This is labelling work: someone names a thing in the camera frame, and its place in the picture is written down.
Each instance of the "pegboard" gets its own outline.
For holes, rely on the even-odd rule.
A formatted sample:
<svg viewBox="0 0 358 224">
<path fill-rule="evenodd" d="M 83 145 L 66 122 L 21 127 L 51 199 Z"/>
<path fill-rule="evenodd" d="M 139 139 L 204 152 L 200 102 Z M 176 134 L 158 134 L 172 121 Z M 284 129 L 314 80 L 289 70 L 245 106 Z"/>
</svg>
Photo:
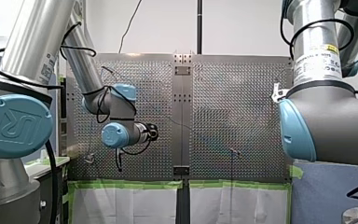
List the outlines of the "pegboard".
<svg viewBox="0 0 358 224">
<path fill-rule="evenodd" d="M 136 86 L 136 120 L 158 125 L 158 141 L 142 155 L 125 155 L 122 173 L 114 150 L 102 144 L 104 124 L 97 124 L 82 108 L 82 95 L 69 69 L 71 179 L 172 180 L 174 165 L 188 165 L 191 179 L 288 181 L 289 161 L 282 151 L 277 105 L 270 96 L 275 82 L 290 87 L 290 60 L 192 55 L 182 63 L 175 55 L 98 56 L 99 68 L 114 71 L 101 73 L 104 84 Z M 241 157 L 232 157 L 232 150 Z M 91 154 L 93 162 L 88 160 Z"/>
<path fill-rule="evenodd" d="M 288 181 L 271 94 L 291 87 L 290 60 L 196 55 L 193 69 L 190 178 Z"/>
<path fill-rule="evenodd" d="M 69 123 L 68 127 L 71 148 L 76 152 L 69 174 L 71 179 L 172 179 L 172 124 L 169 122 L 172 116 L 172 63 L 172 55 L 131 57 L 102 54 L 97 60 L 96 65 L 105 85 L 120 82 L 137 88 L 136 120 L 158 126 L 159 139 L 152 142 L 147 151 L 138 156 L 122 157 L 123 172 L 117 170 L 115 151 L 105 147 L 101 140 L 102 128 L 109 121 L 98 124 L 95 116 L 83 109 L 83 96 L 71 71 L 68 71 L 68 77 L 71 77 L 68 89 L 72 89 L 75 96 L 68 105 L 68 113 L 75 115 L 74 122 Z M 114 74 L 102 71 L 101 66 L 110 68 Z M 135 152 L 144 147 L 145 145 L 137 145 L 127 147 L 127 150 Z"/>
</svg>

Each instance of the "blue cap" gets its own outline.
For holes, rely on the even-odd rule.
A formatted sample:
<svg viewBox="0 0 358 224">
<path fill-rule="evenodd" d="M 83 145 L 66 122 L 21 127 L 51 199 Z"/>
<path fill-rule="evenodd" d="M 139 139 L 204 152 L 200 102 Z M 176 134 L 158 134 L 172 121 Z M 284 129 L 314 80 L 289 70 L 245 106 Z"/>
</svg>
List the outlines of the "blue cap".
<svg viewBox="0 0 358 224">
<path fill-rule="evenodd" d="M 352 68 L 351 71 L 348 73 L 347 77 L 355 77 L 358 74 L 358 63 L 356 63 Z"/>
<path fill-rule="evenodd" d="M 132 85 L 128 85 L 128 84 L 122 84 L 122 83 L 116 83 L 115 85 L 113 85 L 113 87 L 120 92 L 121 94 L 123 94 L 127 99 L 129 99 L 130 101 L 136 101 L 136 87 L 132 86 Z M 117 92 L 112 91 L 112 93 L 116 96 L 116 97 L 120 97 L 121 96 L 119 94 L 117 94 Z"/>
<path fill-rule="evenodd" d="M 53 120 L 48 108 L 34 97 L 0 96 L 0 159 L 27 156 L 50 138 Z"/>
<path fill-rule="evenodd" d="M 280 102 L 281 135 L 284 152 L 293 159 L 316 161 L 316 149 L 307 123 L 292 101 Z"/>
<path fill-rule="evenodd" d="M 127 129 L 116 122 L 106 124 L 103 127 L 102 136 L 103 143 L 111 148 L 126 147 L 130 141 Z"/>
</svg>

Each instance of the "ur logo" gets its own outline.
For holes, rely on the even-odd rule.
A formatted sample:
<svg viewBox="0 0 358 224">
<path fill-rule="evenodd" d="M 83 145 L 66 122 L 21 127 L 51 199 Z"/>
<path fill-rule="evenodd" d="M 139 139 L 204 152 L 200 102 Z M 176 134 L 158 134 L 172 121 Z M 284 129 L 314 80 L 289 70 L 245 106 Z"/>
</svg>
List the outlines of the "ur logo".
<svg viewBox="0 0 358 224">
<path fill-rule="evenodd" d="M 41 117 L 25 111 L 9 109 L 0 123 L 0 141 L 31 145 L 37 135 Z"/>
</svg>

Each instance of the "warning label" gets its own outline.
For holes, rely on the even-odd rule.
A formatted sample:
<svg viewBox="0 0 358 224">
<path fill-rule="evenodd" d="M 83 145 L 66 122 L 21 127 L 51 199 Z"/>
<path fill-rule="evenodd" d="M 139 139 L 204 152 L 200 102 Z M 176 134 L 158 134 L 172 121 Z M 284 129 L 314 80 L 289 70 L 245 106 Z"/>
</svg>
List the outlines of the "warning label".
<svg viewBox="0 0 358 224">
<path fill-rule="evenodd" d="M 319 49 L 301 56 L 295 65 L 295 81 L 303 76 L 342 77 L 338 54 L 330 49 Z"/>
<path fill-rule="evenodd" d="M 329 50 L 338 54 L 338 48 L 334 45 L 321 45 L 310 47 L 310 50 Z"/>
<path fill-rule="evenodd" d="M 43 85 L 48 85 L 51 75 L 54 72 L 55 61 L 56 58 L 54 56 L 52 56 L 51 54 L 47 54 L 45 63 L 42 66 L 38 79 Z"/>
</svg>

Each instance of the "white bracket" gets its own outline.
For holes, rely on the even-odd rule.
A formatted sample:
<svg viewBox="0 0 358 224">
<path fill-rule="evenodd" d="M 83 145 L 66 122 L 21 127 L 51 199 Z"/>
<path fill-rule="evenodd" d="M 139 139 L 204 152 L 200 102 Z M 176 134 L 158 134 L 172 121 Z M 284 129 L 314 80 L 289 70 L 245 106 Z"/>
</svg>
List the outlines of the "white bracket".
<svg viewBox="0 0 358 224">
<path fill-rule="evenodd" d="M 274 83 L 274 92 L 272 93 L 272 100 L 275 103 L 279 103 L 281 99 L 286 97 L 287 92 L 289 92 L 288 89 L 280 89 L 281 83 Z"/>
</svg>

